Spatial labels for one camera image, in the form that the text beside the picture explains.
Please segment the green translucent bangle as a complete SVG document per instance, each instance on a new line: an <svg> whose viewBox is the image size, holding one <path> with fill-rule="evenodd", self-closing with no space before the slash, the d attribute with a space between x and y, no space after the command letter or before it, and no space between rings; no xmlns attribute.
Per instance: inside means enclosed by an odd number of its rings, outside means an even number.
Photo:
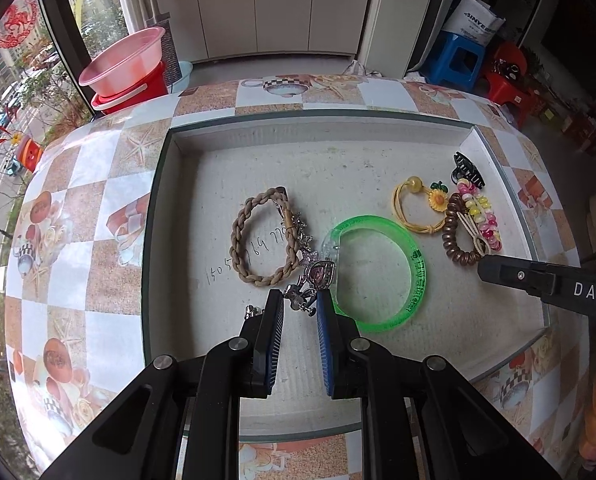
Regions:
<svg viewBox="0 0 596 480"><path fill-rule="evenodd" d="M336 312L363 333L393 330L423 301L426 262L398 223L367 214L347 219L328 232L319 254L336 265L329 288Z"/></svg>

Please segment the black claw hair clip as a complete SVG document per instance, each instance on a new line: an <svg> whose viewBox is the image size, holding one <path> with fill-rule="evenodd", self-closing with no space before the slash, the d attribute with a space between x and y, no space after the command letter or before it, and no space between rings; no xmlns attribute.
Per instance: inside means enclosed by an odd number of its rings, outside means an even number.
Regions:
<svg viewBox="0 0 596 480"><path fill-rule="evenodd" d="M458 184L458 181L465 179L471 184L475 185L478 190L484 188L484 178L481 176L480 171L474 165L474 163L461 152L456 152L453 155L454 169L451 172L451 180L454 184Z"/></svg>

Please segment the grey jewelry tray box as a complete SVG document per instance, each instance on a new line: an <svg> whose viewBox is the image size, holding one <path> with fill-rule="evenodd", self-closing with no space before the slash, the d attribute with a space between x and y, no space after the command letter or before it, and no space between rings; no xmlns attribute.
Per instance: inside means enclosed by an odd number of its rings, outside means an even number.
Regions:
<svg viewBox="0 0 596 480"><path fill-rule="evenodd" d="M214 119L171 128L153 179L142 257L142 336L146 362L159 354L202 356L236 336L247 304L263 307L270 288L243 283L228 249L248 197L283 186L318 252L329 231L356 216L394 220L392 189L406 177L451 185L460 152L484 177L498 217L502 254L537 257L522 207L484 126L370 110L315 110ZM412 233L427 269L421 305L409 321L363 336L396 356L447 358L472 382L511 361L546 332L541 301L480 281L473 266L446 255L440 234ZM343 313L385 322L413 291L413 271L386 235L342 234L333 292ZM285 304L272 395L242 400L240 436L298 440L356 429L359 401L333 401L323 384L316 318Z"/></svg>

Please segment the red plastic stool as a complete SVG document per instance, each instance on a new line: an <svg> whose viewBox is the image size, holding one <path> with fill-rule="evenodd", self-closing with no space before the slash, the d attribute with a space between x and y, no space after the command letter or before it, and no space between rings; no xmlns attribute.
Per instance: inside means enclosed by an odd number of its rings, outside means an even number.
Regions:
<svg viewBox="0 0 596 480"><path fill-rule="evenodd" d="M484 69L489 88L487 98L506 106L522 128L536 104L536 96L526 83L528 63L522 50L512 42L503 42Z"/></svg>

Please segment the blue plastic stool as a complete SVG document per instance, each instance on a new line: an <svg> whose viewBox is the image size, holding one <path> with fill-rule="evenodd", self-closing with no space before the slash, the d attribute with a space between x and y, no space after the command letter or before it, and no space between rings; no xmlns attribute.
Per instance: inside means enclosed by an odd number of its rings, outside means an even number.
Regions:
<svg viewBox="0 0 596 480"><path fill-rule="evenodd" d="M429 84L470 92L478 79L486 49L467 37L440 32L420 73Z"/></svg>

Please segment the light blue basin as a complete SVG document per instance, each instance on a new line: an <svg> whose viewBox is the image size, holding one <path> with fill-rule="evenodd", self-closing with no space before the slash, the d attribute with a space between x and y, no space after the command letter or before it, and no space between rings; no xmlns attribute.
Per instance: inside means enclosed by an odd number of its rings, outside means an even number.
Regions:
<svg viewBox="0 0 596 480"><path fill-rule="evenodd" d="M179 60L179 71L181 72L181 76L169 87L170 93L182 92L187 89L189 81L191 80L193 63Z"/></svg>

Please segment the red plastic bucket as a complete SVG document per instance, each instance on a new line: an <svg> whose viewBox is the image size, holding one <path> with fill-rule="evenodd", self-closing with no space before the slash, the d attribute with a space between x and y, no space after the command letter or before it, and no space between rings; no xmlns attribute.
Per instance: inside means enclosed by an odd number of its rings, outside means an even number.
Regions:
<svg viewBox="0 0 596 480"><path fill-rule="evenodd" d="M94 94L92 109L104 115L110 115L124 108L129 108L142 102L160 98L168 93L168 87L164 81L165 63L161 61L149 74L127 90L114 96L100 96Z"/></svg>

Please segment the striped cloth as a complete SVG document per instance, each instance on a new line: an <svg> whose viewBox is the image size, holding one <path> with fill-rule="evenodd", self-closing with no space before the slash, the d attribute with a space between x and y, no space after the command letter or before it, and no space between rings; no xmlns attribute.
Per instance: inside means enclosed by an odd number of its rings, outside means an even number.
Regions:
<svg viewBox="0 0 596 480"><path fill-rule="evenodd" d="M383 78L383 74L380 73L379 70L368 70L366 66L358 60L352 60L342 73L345 76L368 76Z"/></svg>

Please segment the white paper bag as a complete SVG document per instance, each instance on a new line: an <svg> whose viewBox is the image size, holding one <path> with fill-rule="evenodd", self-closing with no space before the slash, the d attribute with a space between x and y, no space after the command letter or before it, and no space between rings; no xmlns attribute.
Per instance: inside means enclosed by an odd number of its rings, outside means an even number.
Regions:
<svg viewBox="0 0 596 480"><path fill-rule="evenodd" d="M442 30L487 47L504 23L505 18L493 13L487 3L481 0L461 0L445 21Z"/></svg>

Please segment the pink plastic basin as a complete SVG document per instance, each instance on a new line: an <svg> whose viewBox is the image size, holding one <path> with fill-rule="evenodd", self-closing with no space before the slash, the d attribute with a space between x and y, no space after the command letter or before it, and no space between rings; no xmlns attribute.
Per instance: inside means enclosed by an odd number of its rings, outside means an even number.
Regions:
<svg viewBox="0 0 596 480"><path fill-rule="evenodd" d="M102 51L78 77L81 87L89 87L98 96L114 96L134 86L162 61L160 26L138 30Z"/></svg>

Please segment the white cabinet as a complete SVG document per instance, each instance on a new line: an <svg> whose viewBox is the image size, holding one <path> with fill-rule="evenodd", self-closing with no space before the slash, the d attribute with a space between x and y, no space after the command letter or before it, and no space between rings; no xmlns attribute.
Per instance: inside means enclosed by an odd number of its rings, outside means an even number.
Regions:
<svg viewBox="0 0 596 480"><path fill-rule="evenodd" d="M157 0L177 54L205 62L256 54L353 55L368 0Z"/></svg>

